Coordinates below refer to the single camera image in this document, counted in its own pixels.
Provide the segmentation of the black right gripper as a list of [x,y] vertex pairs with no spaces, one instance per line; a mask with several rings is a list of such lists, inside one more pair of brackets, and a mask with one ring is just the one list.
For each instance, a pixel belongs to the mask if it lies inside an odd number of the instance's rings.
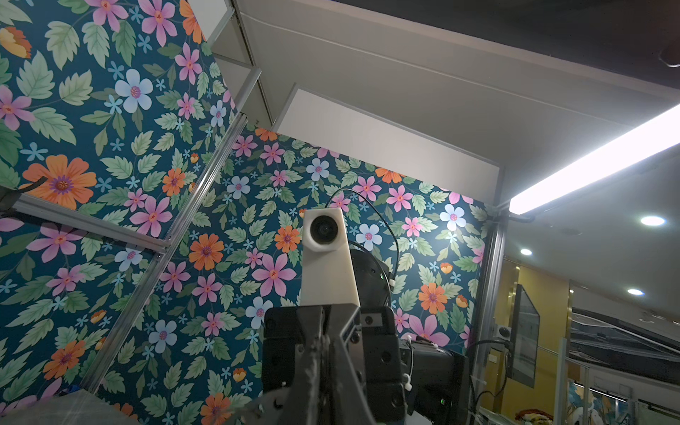
[[403,419],[406,402],[399,343],[386,307],[269,310],[261,372],[262,420],[267,424],[376,424]]

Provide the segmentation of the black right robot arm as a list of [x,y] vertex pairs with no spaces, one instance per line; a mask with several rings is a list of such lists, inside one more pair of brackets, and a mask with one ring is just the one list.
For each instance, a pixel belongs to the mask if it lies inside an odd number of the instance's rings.
[[255,403],[262,424],[395,423],[417,413],[463,424],[469,360],[426,336],[400,338],[389,307],[388,267],[350,250],[359,306],[290,306],[265,314]]

